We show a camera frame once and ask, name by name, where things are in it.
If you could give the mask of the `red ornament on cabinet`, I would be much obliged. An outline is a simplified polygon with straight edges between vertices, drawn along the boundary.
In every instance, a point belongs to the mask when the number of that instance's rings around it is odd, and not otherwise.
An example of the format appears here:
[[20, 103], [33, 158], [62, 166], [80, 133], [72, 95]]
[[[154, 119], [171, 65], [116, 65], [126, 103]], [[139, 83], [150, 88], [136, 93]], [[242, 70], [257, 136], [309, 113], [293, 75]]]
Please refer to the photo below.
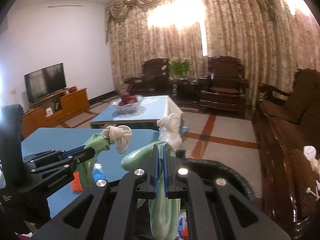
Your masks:
[[78, 90], [78, 89], [77, 89], [76, 86], [69, 87], [69, 89], [68, 89], [69, 93], [74, 93], [74, 92], [76, 92], [77, 90]]

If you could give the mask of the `wooden sofa bench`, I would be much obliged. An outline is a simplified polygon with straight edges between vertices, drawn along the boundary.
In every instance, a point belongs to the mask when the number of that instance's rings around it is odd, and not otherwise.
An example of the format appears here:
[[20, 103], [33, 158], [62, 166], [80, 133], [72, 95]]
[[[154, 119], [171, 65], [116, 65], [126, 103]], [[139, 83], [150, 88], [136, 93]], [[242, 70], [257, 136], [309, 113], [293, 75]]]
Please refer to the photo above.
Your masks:
[[292, 239], [319, 239], [319, 173], [303, 153], [319, 159], [319, 72], [298, 69], [291, 92], [261, 84], [253, 127], [260, 150], [262, 211]]

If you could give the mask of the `green potted plant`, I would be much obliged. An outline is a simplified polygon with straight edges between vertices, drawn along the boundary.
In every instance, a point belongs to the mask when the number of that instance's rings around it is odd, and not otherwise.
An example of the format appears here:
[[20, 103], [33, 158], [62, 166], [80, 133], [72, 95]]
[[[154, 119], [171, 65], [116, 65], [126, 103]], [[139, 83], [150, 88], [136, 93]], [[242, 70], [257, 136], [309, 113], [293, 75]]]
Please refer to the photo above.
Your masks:
[[174, 78], [185, 78], [189, 74], [190, 65], [188, 58], [173, 56], [161, 69], [167, 70]]

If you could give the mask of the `black trash bag bin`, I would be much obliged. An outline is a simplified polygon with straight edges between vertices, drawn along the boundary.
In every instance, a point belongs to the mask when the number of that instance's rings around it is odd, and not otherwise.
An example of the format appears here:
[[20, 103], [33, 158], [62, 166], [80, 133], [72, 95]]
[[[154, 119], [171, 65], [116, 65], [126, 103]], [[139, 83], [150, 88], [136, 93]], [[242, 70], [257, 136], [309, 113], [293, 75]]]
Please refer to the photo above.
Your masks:
[[[223, 163], [212, 160], [183, 158], [182, 164], [205, 181], [215, 181], [218, 178], [227, 180], [250, 202], [255, 203], [255, 194], [249, 182], [234, 169]], [[149, 201], [146, 199], [138, 200], [133, 239], [154, 239], [151, 233], [150, 221]]]

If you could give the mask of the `green rubber glove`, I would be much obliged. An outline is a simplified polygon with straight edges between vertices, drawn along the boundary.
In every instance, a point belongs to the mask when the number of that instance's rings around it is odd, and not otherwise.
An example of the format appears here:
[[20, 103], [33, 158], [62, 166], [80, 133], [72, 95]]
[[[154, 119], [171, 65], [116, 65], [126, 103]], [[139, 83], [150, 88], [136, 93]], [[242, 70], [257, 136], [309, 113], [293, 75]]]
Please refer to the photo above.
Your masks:
[[127, 151], [132, 141], [131, 128], [125, 125], [107, 126], [100, 134], [92, 135], [85, 143], [85, 149], [91, 147], [94, 150], [94, 155], [87, 161], [76, 166], [76, 172], [79, 173], [79, 180], [83, 190], [86, 190], [94, 183], [92, 171], [97, 158], [101, 151], [108, 151], [111, 145], [116, 144], [116, 149], [119, 154]]
[[158, 141], [129, 153], [121, 161], [124, 170], [134, 171], [139, 168], [141, 160], [152, 156], [155, 145], [159, 150], [157, 197], [149, 200], [150, 227], [155, 239], [175, 239], [178, 232], [181, 200], [165, 196], [163, 150], [166, 149], [170, 156], [176, 157], [176, 151], [182, 144], [180, 122], [180, 115], [176, 113], [158, 120]]

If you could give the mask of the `red fruit in bowl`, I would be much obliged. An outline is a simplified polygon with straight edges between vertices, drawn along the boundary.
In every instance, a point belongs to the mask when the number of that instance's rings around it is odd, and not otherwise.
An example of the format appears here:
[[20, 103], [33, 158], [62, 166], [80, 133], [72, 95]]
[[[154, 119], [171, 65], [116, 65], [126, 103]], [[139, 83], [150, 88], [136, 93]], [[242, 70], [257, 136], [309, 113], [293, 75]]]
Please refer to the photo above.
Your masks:
[[130, 95], [129, 92], [121, 93], [121, 100], [119, 102], [119, 106], [124, 106], [137, 102], [137, 97], [135, 95]]

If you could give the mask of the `blue white cream tube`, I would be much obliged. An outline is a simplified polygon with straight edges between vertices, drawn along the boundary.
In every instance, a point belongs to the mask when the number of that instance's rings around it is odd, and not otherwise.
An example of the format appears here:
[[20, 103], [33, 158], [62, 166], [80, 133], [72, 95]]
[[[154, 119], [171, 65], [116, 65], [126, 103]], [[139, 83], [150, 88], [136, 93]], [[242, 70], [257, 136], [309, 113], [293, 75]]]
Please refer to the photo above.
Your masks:
[[100, 179], [105, 179], [104, 172], [102, 169], [102, 165], [99, 163], [95, 163], [92, 170], [93, 180], [96, 182]]

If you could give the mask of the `orange spiky mat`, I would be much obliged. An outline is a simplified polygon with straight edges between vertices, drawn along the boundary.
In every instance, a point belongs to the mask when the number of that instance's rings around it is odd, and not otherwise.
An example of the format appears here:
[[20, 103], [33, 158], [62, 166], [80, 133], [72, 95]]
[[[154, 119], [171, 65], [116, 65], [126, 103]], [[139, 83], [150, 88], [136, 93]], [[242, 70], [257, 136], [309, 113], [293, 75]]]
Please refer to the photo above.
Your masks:
[[71, 182], [71, 190], [73, 192], [83, 192], [84, 190], [80, 183], [79, 172], [75, 172], [73, 175], [74, 175], [74, 180]]

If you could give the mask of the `glass fruit bowl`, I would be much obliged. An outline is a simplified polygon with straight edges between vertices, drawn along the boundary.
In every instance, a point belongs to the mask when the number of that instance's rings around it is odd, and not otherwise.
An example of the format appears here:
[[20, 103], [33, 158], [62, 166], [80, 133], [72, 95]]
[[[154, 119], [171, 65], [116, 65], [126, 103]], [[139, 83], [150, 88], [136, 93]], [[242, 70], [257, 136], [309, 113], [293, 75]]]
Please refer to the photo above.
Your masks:
[[140, 104], [143, 101], [143, 96], [134, 95], [132, 99], [124, 102], [121, 99], [113, 100], [110, 105], [116, 108], [116, 112], [119, 114], [134, 113], [140, 108]]

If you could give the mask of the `white card on cabinet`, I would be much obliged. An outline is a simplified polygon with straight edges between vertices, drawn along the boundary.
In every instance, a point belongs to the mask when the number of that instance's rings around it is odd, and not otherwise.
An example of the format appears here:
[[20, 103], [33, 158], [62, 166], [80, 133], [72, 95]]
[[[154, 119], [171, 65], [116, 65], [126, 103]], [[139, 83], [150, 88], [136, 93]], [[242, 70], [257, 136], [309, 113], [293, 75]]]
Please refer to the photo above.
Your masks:
[[46, 108], [46, 116], [51, 116], [53, 115], [53, 110], [52, 110], [52, 107], [47, 107]]

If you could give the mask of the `wooden TV cabinet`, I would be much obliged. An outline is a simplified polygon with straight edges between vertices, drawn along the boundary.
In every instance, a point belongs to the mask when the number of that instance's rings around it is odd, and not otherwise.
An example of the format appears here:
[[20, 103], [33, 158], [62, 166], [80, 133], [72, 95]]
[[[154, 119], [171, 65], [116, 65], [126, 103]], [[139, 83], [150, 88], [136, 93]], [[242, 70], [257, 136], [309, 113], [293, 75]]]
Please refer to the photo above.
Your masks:
[[[52, 107], [53, 115], [46, 116], [46, 108]], [[23, 114], [22, 135], [24, 138], [41, 127], [55, 127], [89, 110], [87, 89], [81, 88], [74, 93], [62, 89], [36, 103]]]

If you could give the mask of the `flat screen television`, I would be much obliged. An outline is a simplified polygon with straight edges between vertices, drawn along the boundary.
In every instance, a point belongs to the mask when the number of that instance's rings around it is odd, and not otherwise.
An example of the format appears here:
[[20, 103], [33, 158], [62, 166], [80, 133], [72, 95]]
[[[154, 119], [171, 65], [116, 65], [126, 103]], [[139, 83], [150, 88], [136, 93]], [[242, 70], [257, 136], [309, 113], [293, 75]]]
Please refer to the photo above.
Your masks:
[[26, 74], [24, 80], [29, 103], [35, 103], [43, 97], [67, 87], [63, 63]]

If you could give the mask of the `coffee table blue cloth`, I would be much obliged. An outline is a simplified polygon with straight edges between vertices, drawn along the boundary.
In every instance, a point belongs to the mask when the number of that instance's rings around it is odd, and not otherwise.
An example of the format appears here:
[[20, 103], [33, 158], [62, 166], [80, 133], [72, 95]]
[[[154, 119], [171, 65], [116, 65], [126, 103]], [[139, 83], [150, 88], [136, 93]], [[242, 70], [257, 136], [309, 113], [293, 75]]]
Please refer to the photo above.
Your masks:
[[183, 111], [167, 95], [137, 96], [138, 102], [119, 106], [120, 100], [114, 100], [91, 122], [92, 128], [108, 125], [126, 125], [133, 129], [158, 130], [157, 121], [176, 113], [181, 117]]

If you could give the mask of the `beige patterned curtain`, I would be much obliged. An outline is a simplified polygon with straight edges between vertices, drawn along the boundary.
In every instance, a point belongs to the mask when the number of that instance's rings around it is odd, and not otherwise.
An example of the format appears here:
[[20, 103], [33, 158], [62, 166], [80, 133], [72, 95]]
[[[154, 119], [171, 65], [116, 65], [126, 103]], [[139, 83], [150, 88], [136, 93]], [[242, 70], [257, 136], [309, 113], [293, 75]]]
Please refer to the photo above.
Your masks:
[[239, 58], [250, 102], [261, 83], [289, 91], [298, 68], [319, 70], [319, 23], [303, 0], [115, 0], [106, 39], [117, 91], [158, 57], [188, 58], [192, 77], [212, 56]]

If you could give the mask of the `dark wooden side table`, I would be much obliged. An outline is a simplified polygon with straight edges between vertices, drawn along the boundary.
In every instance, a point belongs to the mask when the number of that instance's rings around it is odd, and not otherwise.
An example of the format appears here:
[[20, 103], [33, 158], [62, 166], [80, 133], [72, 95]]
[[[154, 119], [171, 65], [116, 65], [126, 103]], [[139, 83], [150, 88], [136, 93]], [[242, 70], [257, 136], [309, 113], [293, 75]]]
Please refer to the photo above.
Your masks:
[[195, 107], [199, 106], [201, 86], [198, 80], [180, 78], [170, 80], [172, 86], [171, 98], [179, 106]]

